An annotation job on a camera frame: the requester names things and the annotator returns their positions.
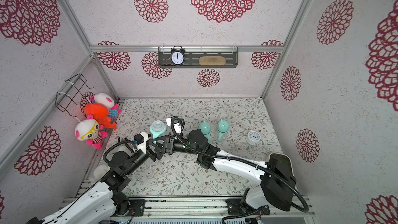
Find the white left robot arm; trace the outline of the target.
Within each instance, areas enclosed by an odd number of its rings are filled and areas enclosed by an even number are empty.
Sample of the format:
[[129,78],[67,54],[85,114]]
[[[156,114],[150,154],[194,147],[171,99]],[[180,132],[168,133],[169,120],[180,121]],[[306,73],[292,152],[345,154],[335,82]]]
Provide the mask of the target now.
[[156,139],[135,136],[120,140],[107,149],[103,160],[109,169],[79,198],[61,210],[43,218],[34,217],[30,224],[97,224],[113,215],[124,216],[131,210],[129,197],[123,193],[130,183],[129,175],[148,159],[162,159],[171,135]]

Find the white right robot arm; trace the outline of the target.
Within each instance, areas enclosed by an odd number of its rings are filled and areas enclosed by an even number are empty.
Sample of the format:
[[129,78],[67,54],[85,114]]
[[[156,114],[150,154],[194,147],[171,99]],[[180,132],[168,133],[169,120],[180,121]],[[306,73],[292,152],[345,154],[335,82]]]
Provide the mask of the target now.
[[183,136],[185,122],[173,116],[166,122],[154,121],[150,126],[152,144],[160,154],[174,152],[192,153],[197,156],[196,163],[205,170],[214,170],[238,175],[256,184],[245,191],[241,207],[254,209],[272,205],[288,212],[293,207],[303,213],[309,212],[309,205],[296,189],[292,163],[281,153],[271,153],[265,161],[253,161],[215,147],[200,129]]

